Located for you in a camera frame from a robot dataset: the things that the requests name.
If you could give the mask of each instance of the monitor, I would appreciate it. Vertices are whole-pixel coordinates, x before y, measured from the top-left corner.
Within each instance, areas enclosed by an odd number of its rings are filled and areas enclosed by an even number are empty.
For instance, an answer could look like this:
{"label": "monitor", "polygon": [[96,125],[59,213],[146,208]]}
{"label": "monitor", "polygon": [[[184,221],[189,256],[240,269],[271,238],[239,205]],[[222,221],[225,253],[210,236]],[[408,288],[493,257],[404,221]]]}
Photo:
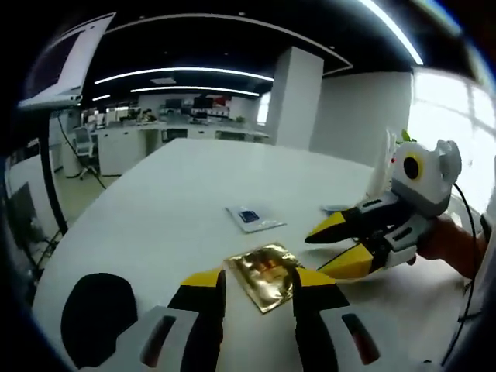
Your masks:
{"label": "monitor", "polygon": [[183,100],[182,99],[167,99],[165,101],[165,108],[166,109],[179,109],[183,105]]}
{"label": "monitor", "polygon": [[193,109],[210,109],[214,106],[214,98],[197,97]]}
{"label": "monitor", "polygon": [[17,246],[27,247],[30,243],[43,239],[43,232],[33,226],[36,210],[29,184],[26,182],[6,201],[5,207],[9,215],[9,224]]}

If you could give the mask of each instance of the window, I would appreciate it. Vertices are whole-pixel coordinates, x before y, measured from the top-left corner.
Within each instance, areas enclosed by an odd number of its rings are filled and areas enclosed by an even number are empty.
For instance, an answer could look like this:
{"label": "window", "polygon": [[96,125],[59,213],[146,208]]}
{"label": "window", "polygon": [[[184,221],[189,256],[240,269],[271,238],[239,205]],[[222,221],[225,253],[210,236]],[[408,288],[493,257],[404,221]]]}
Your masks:
{"label": "window", "polygon": [[475,117],[484,124],[496,129],[494,106],[489,94],[482,89],[472,87],[472,95],[474,97]]}
{"label": "window", "polygon": [[257,123],[259,126],[264,126],[267,122],[267,115],[269,114],[270,92],[266,93],[260,99],[258,106]]}
{"label": "window", "polygon": [[429,150],[439,139],[456,142],[462,157],[457,184],[470,205],[485,212],[496,177],[494,99],[456,75],[415,69],[408,133]]}

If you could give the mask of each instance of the black cable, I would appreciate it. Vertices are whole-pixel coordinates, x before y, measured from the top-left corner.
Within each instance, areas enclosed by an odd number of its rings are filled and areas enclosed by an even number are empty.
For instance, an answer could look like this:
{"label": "black cable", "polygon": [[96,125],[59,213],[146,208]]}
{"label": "black cable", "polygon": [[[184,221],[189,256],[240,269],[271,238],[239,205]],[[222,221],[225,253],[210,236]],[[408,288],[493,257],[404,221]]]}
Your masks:
{"label": "black cable", "polygon": [[458,323],[463,322],[464,320],[471,320],[471,319],[475,319],[475,318],[476,318],[476,317],[478,317],[480,314],[482,314],[482,312],[476,312],[476,313],[474,313],[474,314],[467,315],[467,317],[466,317],[466,318],[459,317],[459,318],[458,318]]}
{"label": "black cable", "polygon": [[43,251],[43,253],[41,253],[41,257],[40,259],[38,260],[38,262],[36,263],[36,266],[38,268],[40,268],[40,264],[41,262],[43,261],[43,258],[45,258],[47,252],[50,250],[50,248],[52,248],[52,253],[54,252],[54,250],[57,248],[57,245],[55,244],[55,239],[57,238],[57,236],[60,234],[60,230],[58,230],[55,235],[52,236],[52,239],[48,240],[48,239],[43,239],[44,242],[46,242],[48,244],[47,248]]}
{"label": "black cable", "polygon": [[460,190],[457,184],[453,184],[453,186],[458,190],[460,193],[460,197],[463,200],[463,203],[465,204],[465,208],[467,209],[468,213],[468,218],[470,220],[470,227],[472,228],[472,242],[474,244],[474,278],[472,279],[472,282],[470,283],[470,291],[468,294],[468,300],[467,300],[467,306],[465,307],[465,312],[463,316],[461,317],[461,322],[460,322],[460,327],[458,328],[458,332],[456,335],[453,337],[453,340],[451,344],[449,345],[448,350],[446,351],[446,355],[443,358],[443,361],[441,362],[441,366],[444,367],[446,364],[446,361],[450,357],[451,353],[453,352],[456,342],[460,338],[460,334],[462,332],[462,328],[465,325],[465,321],[469,319],[470,317],[468,316],[468,312],[470,309],[470,303],[472,302],[472,295],[474,294],[474,287],[475,287],[475,277],[477,275],[477,270],[479,268],[479,260],[478,260],[478,251],[477,251],[477,236],[475,233],[475,224],[474,224],[474,217],[472,217],[472,212],[470,211],[470,206],[467,203],[467,200],[465,199],[465,195],[463,195],[463,192]]}
{"label": "black cable", "polygon": [[[78,152],[76,151],[76,149],[72,146],[71,142],[69,141],[69,139],[67,138],[65,132],[64,132],[64,128],[62,127],[62,122],[60,120],[60,114],[57,115],[57,120],[59,121],[59,127],[60,127],[60,131],[62,132],[62,136],[64,136],[65,140],[67,141],[67,144],[69,145],[69,147],[71,148],[72,152],[74,153],[74,155],[76,156],[76,159],[77,161],[79,162],[79,164],[83,167],[83,168],[86,168],[86,166],[81,162],[81,159],[79,158],[78,156]],[[90,168],[88,167],[91,175],[96,179],[96,181],[98,181],[98,183],[100,184],[100,186],[103,187],[104,190],[107,189],[107,187],[102,183],[102,180],[100,180],[100,178],[98,177],[98,175]]]}

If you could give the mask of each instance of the black ceiling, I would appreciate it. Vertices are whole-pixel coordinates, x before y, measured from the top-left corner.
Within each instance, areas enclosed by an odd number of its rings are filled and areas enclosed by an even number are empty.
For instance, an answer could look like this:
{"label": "black ceiling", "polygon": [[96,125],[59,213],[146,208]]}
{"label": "black ceiling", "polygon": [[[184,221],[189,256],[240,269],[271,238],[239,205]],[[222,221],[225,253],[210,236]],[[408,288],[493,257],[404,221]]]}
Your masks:
{"label": "black ceiling", "polygon": [[[410,1],[375,0],[400,26],[427,67],[471,78],[462,44],[437,26]],[[187,2],[116,10],[103,36],[84,86],[89,98],[111,94],[126,99],[129,90],[156,86],[151,78],[173,77],[179,85],[212,86],[264,93],[271,83],[225,74],[160,73],[125,77],[95,85],[116,74],[160,67],[219,67],[273,76],[278,56],[291,46],[324,59],[324,72],[345,67],[329,50],[265,26],[219,18],[159,19],[185,13],[209,13],[254,19],[302,35],[338,53],[353,68],[337,74],[409,71],[415,64],[394,34],[357,0],[272,0]],[[134,26],[123,27],[132,22]]]}

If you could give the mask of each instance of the office desk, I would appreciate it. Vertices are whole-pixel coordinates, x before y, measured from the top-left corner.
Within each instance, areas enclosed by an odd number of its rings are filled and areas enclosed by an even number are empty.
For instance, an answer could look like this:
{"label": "office desk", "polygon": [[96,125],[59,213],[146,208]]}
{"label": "office desk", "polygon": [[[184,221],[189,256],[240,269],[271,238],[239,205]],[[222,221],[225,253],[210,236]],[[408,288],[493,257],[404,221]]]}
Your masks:
{"label": "office desk", "polygon": [[193,139],[221,139],[222,134],[225,135],[225,133],[234,138],[238,136],[241,140],[248,142],[268,138],[267,134],[251,129],[214,124],[203,126],[150,122],[100,129],[97,131],[100,172],[104,176],[124,174],[152,152],[161,148],[164,142],[167,142],[169,129],[184,131],[185,137]]}
{"label": "office desk", "polygon": [[[190,274],[273,241],[306,267],[317,267],[343,249],[304,243],[324,219],[319,207],[358,202],[370,174],[364,165],[302,150],[176,139],[104,191],[60,241],[36,293],[36,320],[66,355],[60,317],[86,274],[124,277],[142,315],[167,305]],[[244,234],[224,207],[253,203],[271,207],[287,225]],[[218,370],[300,371],[292,303],[261,315],[229,270],[226,276]],[[436,362],[459,315],[462,282],[445,263],[418,258],[413,267],[403,264],[341,287],[352,303],[388,316],[411,357]]]}

